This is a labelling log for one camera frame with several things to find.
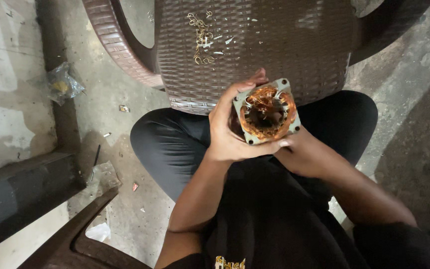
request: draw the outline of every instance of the black t-shirt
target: black t-shirt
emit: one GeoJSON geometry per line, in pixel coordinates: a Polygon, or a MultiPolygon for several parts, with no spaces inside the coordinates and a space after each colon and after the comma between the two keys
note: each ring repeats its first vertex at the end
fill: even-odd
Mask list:
{"type": "Polygon", "coordinates": [[[402,223],[359,225],[353,242],[283,168],[233,164],[203,252],[168,269],[430,268],[430,238],[402,223]]]}

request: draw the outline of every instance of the person's left hand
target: person's left hand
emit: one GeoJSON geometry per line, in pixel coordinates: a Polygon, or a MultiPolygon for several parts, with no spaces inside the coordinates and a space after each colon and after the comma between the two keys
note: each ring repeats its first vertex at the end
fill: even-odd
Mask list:
{"type": "Polygon", "coordinates": [[[266,71],[260,68],[254,76],[243,82],[231,85],[220,97],[217,105],[208,115],[210,120],[210,146],[206,157],[217,161],[241,161],[277,152],[281,147],[290,145],[287,139],[248,145],[245,140],[233,133],[228,120],[232,109],[232,100],[237,94],[251,90],[255,85],[268,82],[266,71]]]}

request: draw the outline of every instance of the printed graphic on shirt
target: printed graphic on shirt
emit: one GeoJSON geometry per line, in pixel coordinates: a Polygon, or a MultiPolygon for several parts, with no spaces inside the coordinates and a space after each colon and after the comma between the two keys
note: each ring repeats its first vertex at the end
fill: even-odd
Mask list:
{"type": "Polygon", "coordinates": [[[245,259],[242,262],[227,262],[224,257],[217,256],[215,269],[245,269],[245,259]]]}

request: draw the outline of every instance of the dirty floor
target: dirty floor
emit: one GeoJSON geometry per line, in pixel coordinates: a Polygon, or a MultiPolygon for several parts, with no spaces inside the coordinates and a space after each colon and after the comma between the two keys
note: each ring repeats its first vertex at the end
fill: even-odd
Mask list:
{"type": "MultiPolygon", "coordinates": [[[[135,36],[151,46],[153,25],[148,13],[153,0],[121,2],[135,36]]],[[[353,2],[358,14],[376,7],[374,1],[353,2]]],[[[81,1],[47,1],[40,3],[39,12],[45,15],[40,21],[46,68],[67,60],[87,88],[87,95],[67,102],[65,110],[55,109],[58,132],[73,135],[67,138],[59,133],[59,142],[80,149],[78,160],[86,178],[100,144],[99,163],[110,160],[123,183],[95,224],[107,221],[112,232],[110,245],[154,266],[174,203],[137,160],[129,133],[143,114],[167,107],[167,97],[133,80],[112,61],[81,1]],[[120,104],[128,106],[130,113],[119,112],[120,104]],[[140,184],[135,193],[134,182],[140,184]]],[[[420,226],[430,229],[430,8],[402,38],[351,67],[345,89],[368,94],[379,109],[378,126],[356,167],[402,199],[420,226]]],[[[89,182],[86,190],[69,200],[70,216],[97,193],[97,182],[89,182]]],[[[336,201],[330,204],[343,222],[345,215],[336,201]]]]}

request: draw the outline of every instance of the person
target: person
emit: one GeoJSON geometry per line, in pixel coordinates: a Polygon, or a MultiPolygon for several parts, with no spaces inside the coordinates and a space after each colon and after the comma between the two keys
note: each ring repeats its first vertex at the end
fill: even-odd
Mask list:
{"type": "Polygon", "coordinates": [[[232,99],[267,82],[261,68],[208,117],[165,108],[134,125],[135,154],[176,201],[155,268],[430,268],[409,209],[354,168],[374,102],[342,90],[298,107],[297,134],[248,145],[228,126],[232,99]],[[328,211],[332,195],[354,241],[328,211]]]}

